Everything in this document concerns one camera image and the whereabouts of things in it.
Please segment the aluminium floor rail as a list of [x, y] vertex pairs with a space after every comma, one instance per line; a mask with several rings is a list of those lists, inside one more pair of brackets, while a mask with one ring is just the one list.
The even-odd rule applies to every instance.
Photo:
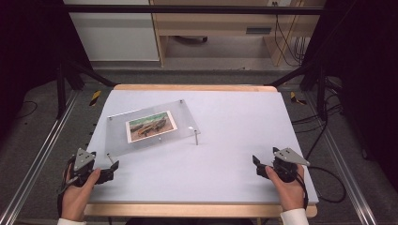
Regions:
[[329, 151], [330, 157], [334, 163], [337, 173], [339, 174], [340, 179], [344, 184], [347, 196], [353, 205], [353, 208], [360, 220], [361, 225], [377, 225], [374, 213], [369, 203], [367, 203], [364, 194], [361, 191], [360, 186], [356, 180], [356, 177], [350, 170], [347, 161], [344, 159], [344, 156], [341, 153], [340, 148], [329, 129], [330, 124], [331, 122], [330, 120], [328, 120], [322, 137], [324, 139], [324, 143], [327, 146], [327, 150]]
[[66, 109], [61, 113], [60, 117], [55, 120], [53, 127], [47, 135], [43, 145], [40, 147], [38, 154], [36, 155], [28, 172], [8, 204], [8, 207], [0, 216], [0, 225], [13, 225], [17, 216], [21, 212], [21, 209], [31, 192], [33, 185], [35, 185], [38, 179], [38, 175], [40, 174], [48, 156], [51, 154], [54, 144], [56, 143], [64, 125], [69, 118], [70, 112], [75, 105], [76, 98], [79, 95], [79, 91], [72, 90], [70, 92], [69, 99], [66, 103]]

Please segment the person's left hand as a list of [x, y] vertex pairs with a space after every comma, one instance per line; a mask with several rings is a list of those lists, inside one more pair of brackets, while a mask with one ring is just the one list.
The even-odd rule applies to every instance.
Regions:
[[70, 186], [64, 192], [61, 218], [75, 221], [84, 221], [84, 210], [91, 192], [100, 178], [100, 169], [93, 171], [82, 187]]

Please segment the yellow clamp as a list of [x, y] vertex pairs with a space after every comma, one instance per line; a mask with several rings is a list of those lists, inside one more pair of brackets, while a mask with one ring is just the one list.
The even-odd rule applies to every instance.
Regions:
[[291, 99], [291, 102], [293, 102], [293, 103], [297, 103], [300, 105], [307, 105], [306, 100], [297, 99], [295, 92], [290, 92], [290, 99]]
[[97, 103], [97, 101], [98, 101], [98, 99], [100, 97], [100, 94], [101, 94], [100, 90], [97, 90], [97, 91], [94, 92], [94, 94], [93, 94], [93, 96], [92, 96], [92, 98], [91, 98], [91, 100], [89, 102], [89, 106], [95, 106], [96, 105], [96, 103]]

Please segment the boat painting picture card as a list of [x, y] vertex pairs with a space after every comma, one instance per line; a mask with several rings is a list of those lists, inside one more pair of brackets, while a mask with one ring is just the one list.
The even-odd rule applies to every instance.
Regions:
[[170, 111], [150, 114], [126, 123], [128, 143], [137, 143], [176, 130], [177, 125]]

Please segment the white cabinet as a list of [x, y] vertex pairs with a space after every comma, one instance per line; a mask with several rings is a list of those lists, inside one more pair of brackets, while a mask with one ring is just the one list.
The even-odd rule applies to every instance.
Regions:
[[158, 61], [150, 13], [70, 13], [91, 62]]

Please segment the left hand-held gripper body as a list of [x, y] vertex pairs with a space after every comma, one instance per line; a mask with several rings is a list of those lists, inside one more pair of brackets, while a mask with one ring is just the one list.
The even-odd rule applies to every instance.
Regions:
[[96, 158], [95, 152], [87, 152], [79, 148], [77, 153], [72, 156], [71, 163], [68, 165], [69, 179], [67, 184], [82, 187], [93, 171]]

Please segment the black curtain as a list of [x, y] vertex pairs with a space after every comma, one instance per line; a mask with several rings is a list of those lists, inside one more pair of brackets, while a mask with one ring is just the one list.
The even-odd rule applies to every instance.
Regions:
[[326, 0], [305, 54], [341, 79], [365, 149], [398, 191], [398, 0]]
[[54, 81], [71, 60], [90, 68], [64, 0], [0, 0], [0, 140], [32, 88]]

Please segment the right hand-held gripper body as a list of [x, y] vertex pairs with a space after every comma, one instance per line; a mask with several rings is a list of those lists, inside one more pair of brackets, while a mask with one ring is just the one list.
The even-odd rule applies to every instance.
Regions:
[[282, 150], [277, 147], [273, 148], [273, 170], [278, 174], [280, 179], [285, 183], [291, 183], [298, 174], [298, 165], [310, 166], [310, 162], [287, 147]]

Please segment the black metal crossbar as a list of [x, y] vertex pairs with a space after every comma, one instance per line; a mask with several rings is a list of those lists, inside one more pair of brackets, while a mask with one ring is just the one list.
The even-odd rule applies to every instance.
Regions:
[[64, 5], [67, 12], [82, 13], [192, 13], [192, 14], [277, 14], [321, 15], [322, 7], [233, 7], [233, 6], [144, 6], [144, 5]]

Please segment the wooden table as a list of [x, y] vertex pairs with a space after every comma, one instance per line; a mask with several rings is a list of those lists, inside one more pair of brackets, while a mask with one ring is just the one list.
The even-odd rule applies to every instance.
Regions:
[[[234, 85], [161, 85], [120, 84], [114, 90], [127, 91], [231, 91], [231, 92], [278, 92], [272, 86]], [[282, 211], [276, 203], [148, 203], [148, 202], [92, 202], [85, 212], [100, 217], [152, 217], [152, 218], [275, 218]]]

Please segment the wooden desk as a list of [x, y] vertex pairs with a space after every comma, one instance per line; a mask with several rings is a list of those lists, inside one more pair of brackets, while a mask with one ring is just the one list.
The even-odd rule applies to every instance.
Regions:
[[[152, 6], [237, 6], [321, 8], [327, 0], [149, 0]], [[317, 15], [155, 13], [155, 30], [161, 41], [182, 36], [259, 36], [264, 39], [272, 63], [287, 56], [292, 38], [310, 38]]]

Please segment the person's right hand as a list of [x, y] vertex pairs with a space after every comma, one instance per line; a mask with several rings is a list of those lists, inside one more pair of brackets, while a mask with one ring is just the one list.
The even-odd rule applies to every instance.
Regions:
[[304, 190], [298, 181], [285, 183], [274, 170], [267, 166], [266, 173], [279, 193], [279, 199], [284, 212], [300, 209], [304, 206]]

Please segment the yellow clamp right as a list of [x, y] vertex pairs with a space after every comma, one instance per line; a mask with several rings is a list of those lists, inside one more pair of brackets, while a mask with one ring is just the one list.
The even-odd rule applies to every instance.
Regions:
[[307, 105], [306, 100], [297, 99], [295, 92], [290, 92], [290, 99], [291, 99], [291, 102], [293, 102], [293, 103], [297, 103], [300, 105]]

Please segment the person's white sleeve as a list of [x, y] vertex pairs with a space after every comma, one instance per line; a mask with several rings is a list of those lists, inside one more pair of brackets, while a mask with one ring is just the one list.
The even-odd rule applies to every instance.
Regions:
[[60, 218], [56, 225], [86, 225], [86, 221], [74, 221], [65, 218]]
[[281, 213], [283, 225], [309, 225], [306, 211], [303, 208], [288, 210]]

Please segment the clear acrylic photo frame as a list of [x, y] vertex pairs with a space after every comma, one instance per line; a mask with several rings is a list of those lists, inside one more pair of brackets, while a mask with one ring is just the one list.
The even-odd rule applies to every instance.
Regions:
[[[154, 113], [170, 111], [175, 119], [177, 130], [160, 136], [145, 139], [139, 142], [128, 143], [126, 123]], [[134, 151], [154, 147], [160, 144], [178, 141], [194, 137], [194, 143], [198, 144], [197, 136], [201, 133], [199, 127], [191, 115], [191, 111], [184, 99], [177, 101], [110, 115], [106, 118], [105, 154], [110, 157], [120, 157]]]

